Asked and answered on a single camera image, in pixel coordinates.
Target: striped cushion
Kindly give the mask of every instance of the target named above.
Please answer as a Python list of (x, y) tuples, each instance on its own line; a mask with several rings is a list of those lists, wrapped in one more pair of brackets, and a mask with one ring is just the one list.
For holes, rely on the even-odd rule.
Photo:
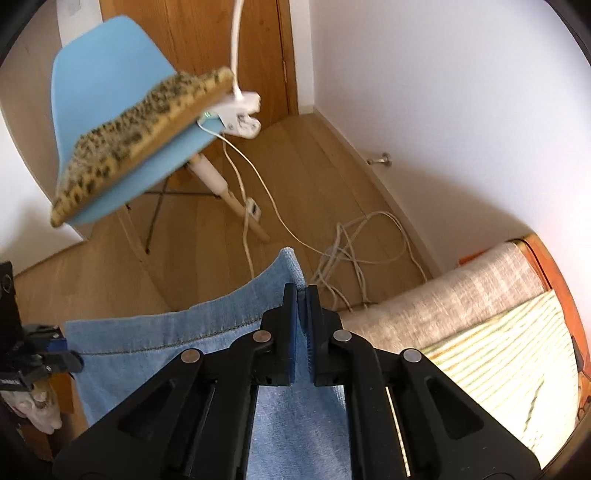
[(423, 352), (530, 448), (542, 467), (572, 433), (577, 368), (553, 290)]

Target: wooden floor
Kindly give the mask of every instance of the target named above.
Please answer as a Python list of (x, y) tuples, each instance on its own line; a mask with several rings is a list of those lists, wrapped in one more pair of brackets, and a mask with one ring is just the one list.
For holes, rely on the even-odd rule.
[[(337, 222), (347, 222), (375, 210), (389, 210), (356, 160), (315, 115), (287, 118), (267, 128), (241, 149), (259, 169), (286, 224), (304, 242), (324, 251), (333, 242)], [(302, 247), (279, 223), (260, 182), (243, 159), (232, 154), (242, 173), (246, 192), (262, 209), (261, 225), (271, 237), (263, 245), (249, 234), (258, 274), (283, 247), (293, 247), (309, 279), (319, 254)], [(228, 162), (212, 163), (239, 195)], [(180, 187), (206, 192), (197, 181)], [(145, 194), (131, 203), (131, 215), (145, 241), (156, 195)], [(356, 256), (384, 260), (397, 255), (402, 236), (385, 217), (367, 225), (355, 242)], [(212, 196), (167, 195), (154, 228), (150, 261), (165, 284), (164, 296), (174, 310), (215, 299), (250, 280), (242, 247), (242, 222)], [(364, 265), (369, 298), (382, 301), (422, 283), (408, 254), (385, 265)], [(343, 263), (334, 284), (351, 304), (361, 302), (353, 268)], [(92, 238), (20, 274), (17, 301), (24, 323), (63, 325), (67, 320), (162, 313), (166, 304), (135, 258), (116, 215), (99, 221)], [(332, 297), (324, 292), (323, 303)], [(76, 433), (83, 420), (75, 422)]]

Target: blue denim fabric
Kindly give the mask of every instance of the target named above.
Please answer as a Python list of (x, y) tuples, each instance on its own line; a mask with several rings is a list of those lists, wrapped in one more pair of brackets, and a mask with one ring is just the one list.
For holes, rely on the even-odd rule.
[[(259, 277), (217, 300), (184, 312), (66, 323), (69, 348), (84, 370), (76, 386), (93, 424), (187, 348), (227, 348), (258, 328), (281, 304), (286, 283), (306, 286), (292, 249), (281, 250)], [(297, 327), (295, 383), (261, 387), (248, 464), (249, 479), (350, 478), (349, 438), (341, 388), (310, 382), (306, 340)]]

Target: leopard print cushion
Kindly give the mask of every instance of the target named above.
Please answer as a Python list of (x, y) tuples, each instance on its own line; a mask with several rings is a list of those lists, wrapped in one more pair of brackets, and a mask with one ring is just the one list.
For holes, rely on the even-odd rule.
[(227, 67), (201, 76), (177, 73), (114, 120), (82, 135), (58, 182), (51, 225), (67, 222), (186, 129), (230, 91), (232, 80)]

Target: white cable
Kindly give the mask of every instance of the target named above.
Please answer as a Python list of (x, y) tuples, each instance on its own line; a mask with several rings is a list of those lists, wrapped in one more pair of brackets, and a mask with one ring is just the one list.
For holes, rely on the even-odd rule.
[(244, 246), (244, 253), (246, 253), (246, 260), (248, 261), (248, 268), (251, 271), (251, 280), (255, 278), (255, 269), (252, 266), (252, 258), (251, 258), (251, 251), (248, 249), (248, 218), (250, 217), (250, 213), (248, 210), (244, 211), (244, 230), (242, 230), (242, 245)]
[(240, 193), (242, 195), (242, 203), (244, 204), (244, 206), (246, 206), (246, 190), (244, 188), (244, 183), (242, 182), (242, 177), (240, 176), (240, 172), (236, 168), (236, 165), (234, 165), (234, 162), (230, 158), (230, 155), (228, 155), (228, 149), (226, 148), (225, 142), (222, 142), (222, 149), (223, 149), (224, 155), (226, 156), (226, 158), (230, 162), (230, 165), (234, 169), (234, 173), (236, 174), (236, 178), (238, 179), (238, 185), (240, 186)]
[(242, 100), (243, 95), (238, 86), (238, 45), (240, 42), (240, 20), (242, 18), (242, 7), (244, 6), (244, 0), (235, 0), (234, 12), (232, 14), (232, 33), (230, 41), (230, 69), (234, 74), (234, 82), (232, 89), (234, 91), (234, 97), (236, 100)]
[[(410, 246), (410, 241), (408, 239), (408, 235), (407, 235), (406, 231), (404, 230), (404, 227), (402, 226), (402, 224), (400, 223), (398, 218), (396, 218), (396, 216), (390, 212), (379, 210), (376, 212), (371, 212), (367, 215), (363, 215), (363, 216), (356, 218), (355, 220), (352, 220), (352, 221), (345, 223), (345, 224), (338, 223), (336, 226), (337, 231), (336, 231), (335, 241), (334, 241), (333, 245), (331, 247), (329, 247), (327, 250), (325, 250), (324, 252), (321, 252), (320, 250), (318, 250), (314, 247), (311, 247), (307, 243), (300, 240), (289, 229), (289, 227), (285, 224), (285, 222), (283, 221), (283, 218), (281, 218), (281, 214), (279, 213), (279, 210), (277, 208), (277, 204), (275, 203), (275, 199), (273, 198), (273, 195), (269, 191), (269, 188), (267, 188), (267, 185), (265, 184), (264, 180), (262, 179), (261, 174), (256, 169), (254, 164), (250, 161), (250, 159), (244, 153), (242, 153), (242, 151), (240, 151), (227, 138), (217, 134), (216, 132), (213, 132), (213, 131), (205, 128), (203, 125), (201, 125), (200, 121), (198, 121), (197, 124), (204, 132), (206, 132), (210, 135), (213, 135), (214, 137), (219, 138), (220, 140), (222, 140), (224, 142), (224, 144), (230, 145), (236, 152), (238, 152), (242, 156), (242, 158), (244, 158), (244, 160), (246, 160), (246, 162), (251, 166), (251, 168), (255, 172), (255, 174), (258, 177), (259, 181), (261, 182), (263, 188), (265, 189), (267, 195), (269, 196), (269, 200), (271, 201), (273, 209), (275, 210), (275, 214), (277, 215), (277, 218), (279, 219), (279, 221), (281, 222), (283, 227), (285, 227), (285, 230), (287, 230), (287, 232), (297, 242), (302, 244), (304, 247), (307, 247), (310, 250), (321, 255), (318, 268), (314, 272), (314, 275), (312, 276), (311, 281), (312, 282), (319, 281), (323, 286), (325, 286), (330, 291), (331, 295), (333, 296), (333, 310), (336, 309), (337, 297), (340, 297), (343, 300), (345, 306), (349, 310), (352, 311), (352, 307), (349, 304), (349, 302), (347, 301), (346, 297), (343, 295), (343, 293), (340, 292), (335, 286), (332, 286), (329, 283), (330, 276), (333, 274), (336, 266), (338, 265), (339, 261), (341, 261), (341, 260), (346, 260), (346, 261), (349, 261), (353, 264), (353, 267), (355, 269), (355, 275), (357, 276), (359, 288), (361, 290), (363, 305), (366, 308), (367, 308), (367, 305), (371, 302), (369, 301), (368, 295), (367, 295), (367, 285), (366, 285), (366, 281), (365, 281), (365, 276), (364, 276), (363, 271), (361, 270), (361, 267), (359, 266), (359, 264), (379, 265), (379, 264), (391, 263), (391, 262), (394, 262), (394, 261), (398, 260), (399, 258), (401, 258), (404, 255), (405, 251), (408, 251), (411, 261), (413, 262), (413, 264), (417, 267), (417, 269), (421, 273), (423, 280), (425, 282), (427, 281), (427, 275), (425, 274), (423, 268), (421, 267), (421, 265), (418, 263), (418, 261), (414, 257), (413, 251)], [(233, 165), (233, 162), (230, 159), (227, 152), (226, 152), (226, 157), (228, 158), (228, 160), (230, 160), (230, 163)], [(239, 176), (238, 169), (235, 167), (235, 165), (233, 165), (233, 168), (235, 169), (236, 174)], [(353, 250), (353, 242), (355, 241), (355, 239), (357, 238), (357, 236), (359, 235), (359, 233), (363, 229), (363, 227), (369, 222), (369, 220), (372, 219), (374, 216), (378, 216), (378, 215), (384, 215), (387, 218), (390, 218), (394, 222), (394, 224), (396, 225), (398, 230), (400, 230), (401, 235), (402, 235), (402, 239), (403, 239), (402, 250), (400, 251), (400, 253), (398, 255), (396, 255), (395, 257), (392, 257), (392, 258), (388, 258), (387, 260), (379, 260), (379, 261), (359, 260), (355, 257), (355, 251)], [(349, 234), (347, 232), (347, 228), (350, 228), (353, 225), (356, 225), (357, 223), (359, 224), (359, 226), (355, 229), (354, 233), (351, 236), (349, 236)], [(252, 261), (250, 259), (250, 254), (247, 251), (248, 245), (246, 244), (246, 240), (245, 240), (247, 228), (248, 228), (248, 219), (245, 218), (245, 229), (243, 231), (243, 242), (244, 242), (244, 246), (245, 246), (246, 256), (247, 256), (247, 259), (249, 260), (249, 266), (251, 267), (251, 274), (254, 276), (254, 269), (252, 269)], [(343, 236), (345, 237), (345, 240), (346, 240), (346, 245), (344, 247), (340, 246), (341, 234), (343, 234)]]

